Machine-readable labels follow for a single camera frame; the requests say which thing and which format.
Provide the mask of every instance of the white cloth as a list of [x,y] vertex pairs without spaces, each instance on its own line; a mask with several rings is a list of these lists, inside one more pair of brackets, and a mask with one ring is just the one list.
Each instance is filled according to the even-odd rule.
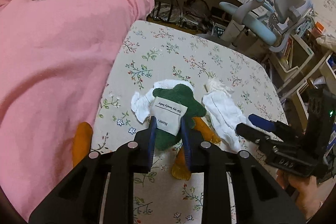
[[139,122],[143,123],[150,114],[151,104],[154,102],[153,90],[157,88],[172,89],[178,84],[187,85],[193,92],[194,88],[189,82],[180,80],[162,80],[154,83],[154,88],[150,89],[144,96],[140,96],[139,92],[135,92],[131,99],[131,110],[136,115]]
[[208,93],[203,96],[203,104],[210,114],[212,126],[230,149],[237,153],[242,146],[236,135],[236,126],[241,122],[253,125],[231,99],[233,89],[216,79],[209,79],[206,88]]
[[336,52],[336,38],[323,35],[321,37],[316,38],[316,42],[321,46]]

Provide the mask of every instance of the table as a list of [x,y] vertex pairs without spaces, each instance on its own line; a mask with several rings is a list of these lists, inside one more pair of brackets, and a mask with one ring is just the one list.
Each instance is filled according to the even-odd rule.
[[[257,62],[203,38],[137,21],[120,49],[102,94],[92,150],[115,151],[133,140],[138,130],[148,127],[146,122],[140,124],[131,111],[135,91],[144,95],[156,81],[186,80],[194,86],[195,99],[201,102],[206,93],[204,84],[210,77],[234,89],[232,98],[245,115],[255,113],[287,123],[273,84]],[[265,165],[264,155],[254,143],[243,138],[240,141]],[[155,151],[151,172],[134,174],[134,223],[201,222],[203,174],[192,174],[189,181],[183,181],[170,173],[180,147],[179,143],[165,152]],[[275,177],[274,168],[265,168]],[[236,223],[232,189],[230,194],[232,222]]]

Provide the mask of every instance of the light blue armrest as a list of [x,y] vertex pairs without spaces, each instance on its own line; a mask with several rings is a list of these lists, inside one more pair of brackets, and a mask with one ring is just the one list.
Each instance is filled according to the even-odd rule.
[[269,15],[266,13],[262,16],[257,17],[257,20],[263,22],[263,21],[267,20],[268,18],[269,18]]
[[263,6],[265,9],[269,10],[272,14],[275,13],[275,10],[274,10],[268,3],[264,2],[264,3],[262,4],[262,6]]
[[243,19],[245,16],[252,10],[257,9],[260,7],[265,0],[252,0],[243,5],[241,5],[236,12],[232,15],[232,19],[237,22],[238,24],[242,24]]
[[[235,14],[238,7],[228,3],[228,2],[220,2],[219,7],[230,15]],[[272,46],[277,40],[275,34],[268,29],[261,21],[257,20],[252,13],[248,13],[242,22],[242,25],[248,27],[253,33],[255,33],[261,40],[263,40],[268,45]]]

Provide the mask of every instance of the shelf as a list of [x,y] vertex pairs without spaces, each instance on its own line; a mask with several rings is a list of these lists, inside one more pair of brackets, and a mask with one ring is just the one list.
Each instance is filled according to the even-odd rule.
[[336,75],[328,63],[330,56],[320,67],[320,72],[325,78],[325,83],[327,84],[329,91],[333,94],[336,94]]
[[291,96],[291,99],[293,101],[293,104],[295,106],[296,112],[299,115],[300,123],[302,126],[302,129],[305,130],[307,128],[308,124],[308,112],[306,110],[305,104],[302,100],[302,97],[300,95],[301,90],[307,85],[307,81],[305,81],[296,92],[293,93]]
[[282,91],[299,73],[305,69],[305,67],[314,62],[314,52],[308,47],[308,45],[297,35],[291,35],[293,40],[293,68],[286,70],[275,53],[272,53],[270,60],[273,66],[278,71],[283,85],[277,89],[277,93]]

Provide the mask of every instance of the bed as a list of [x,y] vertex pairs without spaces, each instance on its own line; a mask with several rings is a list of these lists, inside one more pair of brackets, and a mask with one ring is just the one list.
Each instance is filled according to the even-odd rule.
[[[135,91],[144,95],[153,83],[164,79],[190,82],[194,97],[201,102],[208,78],[217,77],[232,87],[232,98],[245,115],[257,114],[287,123],[279,98],[265,70],[257,62],[214,42],[170,27],[136,21],[128,32],[107,79],[98,107],[91,149],[115,151],[133,140],[141,124],[131,111]],[[257,146],[240,142],[268,172]],[[134,175],[134,223],[200,223],[203,206],[203,175],[189,181],[176,180],[170,169],[181,143],[154,155],[149,174]],[[232,222],[236,223],[231,187]]]
[[127,32],[153,8],[154,0],[0,0],[0,186],[26,221],[72,169],[78,124],[94,123]]

